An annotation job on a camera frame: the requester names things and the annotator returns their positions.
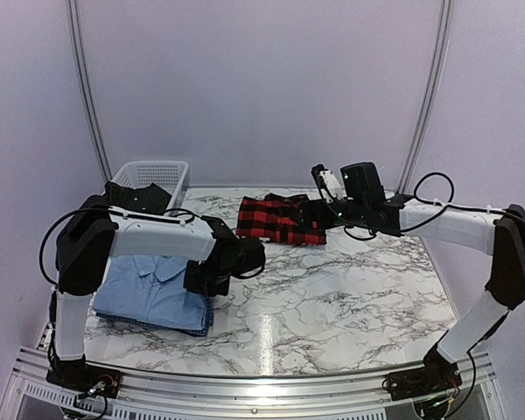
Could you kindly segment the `red black plaid shirt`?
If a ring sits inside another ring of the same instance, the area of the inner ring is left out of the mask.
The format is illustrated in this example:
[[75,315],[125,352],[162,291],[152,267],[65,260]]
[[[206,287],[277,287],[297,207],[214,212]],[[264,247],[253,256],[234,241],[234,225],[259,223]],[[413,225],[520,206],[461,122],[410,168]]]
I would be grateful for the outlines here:
[[286,245],[326,245],[326,232],[318,228],[310,208],[306,194],[281,196],[270,192],[262,199],[244,197],[235,232],[240,237]]

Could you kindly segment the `light blue shirt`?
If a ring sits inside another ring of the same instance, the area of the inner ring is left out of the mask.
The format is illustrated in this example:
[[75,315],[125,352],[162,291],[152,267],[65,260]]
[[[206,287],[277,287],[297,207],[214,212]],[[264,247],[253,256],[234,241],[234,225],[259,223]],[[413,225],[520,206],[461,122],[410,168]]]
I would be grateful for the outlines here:
[[162,299],[207,297],[183,286],[188,260],[176,256],[123,255],[112,257],[94,303],[122,309]]

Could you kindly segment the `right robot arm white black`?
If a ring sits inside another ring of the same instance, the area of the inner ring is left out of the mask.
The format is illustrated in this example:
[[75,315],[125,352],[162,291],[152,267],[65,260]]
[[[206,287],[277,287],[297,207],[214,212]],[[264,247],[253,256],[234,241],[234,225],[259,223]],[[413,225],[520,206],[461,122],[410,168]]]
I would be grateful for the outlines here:
[[472,349],[498,376],[525,374],[525,211],[419,202],[396,195],[332,199],[318,168],[318,226],[357,238],[355,255],[334,243],[318,261],[320,293],[309,296],[312,372],[425,364],[416,385],[433,392]]

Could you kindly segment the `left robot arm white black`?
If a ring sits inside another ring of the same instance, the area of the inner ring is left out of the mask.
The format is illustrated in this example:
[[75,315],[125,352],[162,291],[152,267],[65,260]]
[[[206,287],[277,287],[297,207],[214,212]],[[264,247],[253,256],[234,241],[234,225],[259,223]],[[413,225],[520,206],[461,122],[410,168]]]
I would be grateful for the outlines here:
[[181,208],[159,214],[110,206],[99,196],[61,216],[56,233],[56,277],[51,316],[51,367],[74,389],[86,389],[93,370],[86,363],[85,325],[91,297],[116,257],[162,256],[185,262],[183,288],[202,297],[225,296],[232,278],[261,274],[266,255],[256,238],[240,238],[217,217]]

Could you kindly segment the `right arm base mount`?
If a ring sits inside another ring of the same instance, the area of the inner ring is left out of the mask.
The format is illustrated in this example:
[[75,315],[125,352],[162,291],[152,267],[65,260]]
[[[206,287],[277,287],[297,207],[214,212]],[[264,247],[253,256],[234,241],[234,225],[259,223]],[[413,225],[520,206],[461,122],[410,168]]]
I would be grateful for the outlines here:
[[462,384],[459,371],[448,376],[427,374],[424,367],[389,373],[382,382],[382,388],[393,401],[416,398],[446,390],[456,390]]

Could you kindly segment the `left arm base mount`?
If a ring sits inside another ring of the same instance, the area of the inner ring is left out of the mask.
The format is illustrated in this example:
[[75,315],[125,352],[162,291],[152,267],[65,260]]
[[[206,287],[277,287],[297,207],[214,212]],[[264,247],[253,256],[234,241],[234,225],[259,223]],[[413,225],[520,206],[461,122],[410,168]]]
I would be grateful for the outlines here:
[[45,379],[53,385],[77,391],[81,396],[115,398],[121,385],[122,372],[89,365],[84,360],[70,360],[50,367]]

